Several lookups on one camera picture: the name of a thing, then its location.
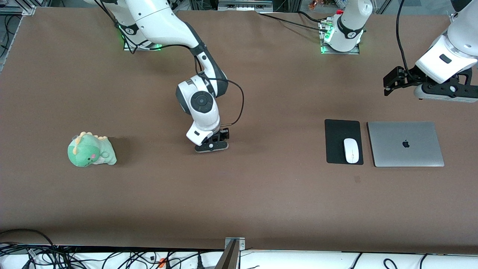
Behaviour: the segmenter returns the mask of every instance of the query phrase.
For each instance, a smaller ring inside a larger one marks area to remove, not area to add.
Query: plush toy
[[[90,164],[114,165],[116,163],[115,151],[106,136],[92,135],[82,132],[73,137],[68,145],[68,158],[78,167],[87,167]]]

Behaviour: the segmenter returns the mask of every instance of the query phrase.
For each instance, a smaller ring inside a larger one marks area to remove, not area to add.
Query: mouse pad
[[[360,122],[325,120],[326,124],[326,154],[328,163],[350,164],[345,159],[344,139],[353,138],[357,141],[359,159],[357,163],[363,164],[362,137],[360,135]]]

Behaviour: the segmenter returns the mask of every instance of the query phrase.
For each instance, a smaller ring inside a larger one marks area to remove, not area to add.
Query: brown table
[[[132,56],[99,9],[38,8],[0,77],[3,229],[57,244],[220,248],[244,236],[256,249],[478,252],[478,105],[383,96],[401,65],[393,16],[371,16],[359,56],[322,55],[313,30],[253,11],[178,16],[244,88],[229,149],[196,154],[185,136],[174,89],[194,74],[186,49]],[[411,67],[448,24],[403,17]],[[239,90],[217,101],[234,120]],[[326,162],[327,118],[361,122],[363,166]],[[434,121],[445,167],[375,168],[366,122],[378,120]],[[118,164],[74,167],[66,148],[81,131],[112,137]]]

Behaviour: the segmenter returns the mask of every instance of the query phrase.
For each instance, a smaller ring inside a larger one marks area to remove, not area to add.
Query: silver laptop
[[[444,166],[433,122],[368,122],[376,167]]]

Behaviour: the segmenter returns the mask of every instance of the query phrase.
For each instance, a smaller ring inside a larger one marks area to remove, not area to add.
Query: white mouse
[[[357,163],[359,161],[359,146],[353,138],[344,139],[345,159],[348,163]]]

